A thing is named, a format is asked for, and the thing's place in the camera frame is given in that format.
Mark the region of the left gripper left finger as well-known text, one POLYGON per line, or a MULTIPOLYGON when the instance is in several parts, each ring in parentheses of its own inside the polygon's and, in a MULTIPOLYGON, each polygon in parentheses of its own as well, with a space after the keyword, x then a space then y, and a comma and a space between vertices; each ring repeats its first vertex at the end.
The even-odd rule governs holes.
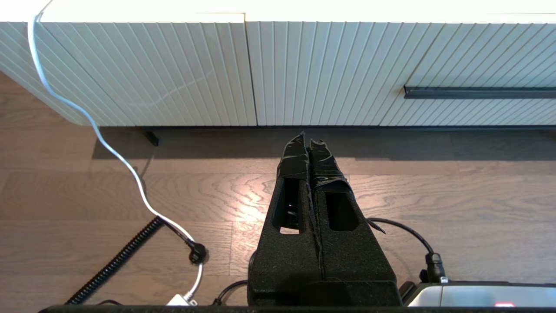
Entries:
POLYGON ((258 246, 248 267, 248 304, 296 305, 300 291, 321 279, 304 132, 289 140, 258 246))

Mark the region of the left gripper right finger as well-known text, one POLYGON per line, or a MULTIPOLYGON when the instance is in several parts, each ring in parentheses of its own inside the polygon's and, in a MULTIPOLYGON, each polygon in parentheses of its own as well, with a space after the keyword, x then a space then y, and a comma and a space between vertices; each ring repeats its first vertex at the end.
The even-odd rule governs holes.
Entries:
POLYGON ((311 195, 321 278, 312 305, 401 305, 397 278, 354 192, 322 140, 311 140, 311 195))

